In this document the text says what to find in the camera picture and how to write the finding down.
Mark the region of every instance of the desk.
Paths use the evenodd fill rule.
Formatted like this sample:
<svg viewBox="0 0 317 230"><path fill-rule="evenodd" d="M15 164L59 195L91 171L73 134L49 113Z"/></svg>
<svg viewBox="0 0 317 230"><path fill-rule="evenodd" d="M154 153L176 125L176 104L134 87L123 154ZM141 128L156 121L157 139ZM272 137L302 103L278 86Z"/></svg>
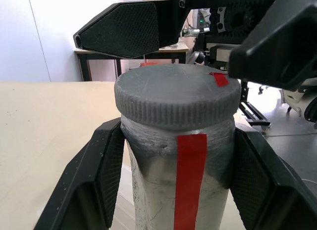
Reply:
<svg viewBox="0 0 317 230"><path fill-rule="evenodd" d="M186 63L186 52L188 50L189 49L186 44L183 41L179 41L177 47L167 46L160 48L157 52L146 54L145 57L140 56L134 59L172 59L172 63L175 63L175 60L178 59L179 63ZM78 56L80 70L84 82L92 81L89 60L115 60L117 68L116 76L118 77L122 73L120 58L115 58L83 49L76 49L75 53Z"/></svg>
<svg viewBox="0 0 317 230"><path fill-rule="evenodd" d="M120 116L113 85L0 82L1 229L33 229L67 163L101 123ZM127 151L123 162L130 165ZM232 196L221 226L244 229Z"/></svg>

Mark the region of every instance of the gray floor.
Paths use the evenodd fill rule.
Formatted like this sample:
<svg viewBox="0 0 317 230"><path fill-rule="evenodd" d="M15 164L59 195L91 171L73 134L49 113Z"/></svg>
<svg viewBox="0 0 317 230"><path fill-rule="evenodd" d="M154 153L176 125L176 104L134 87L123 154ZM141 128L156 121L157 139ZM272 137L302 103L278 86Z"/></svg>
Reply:
<svg viewBox="0 0 317 230"><path fill-rule="evenodd" d="M317 130L314 124L282 104L278 89L267 88L258 95L259 86L249 83L248 101L271 121L271 129L262 132L277 155L291 165L317 196Z"/></svg>

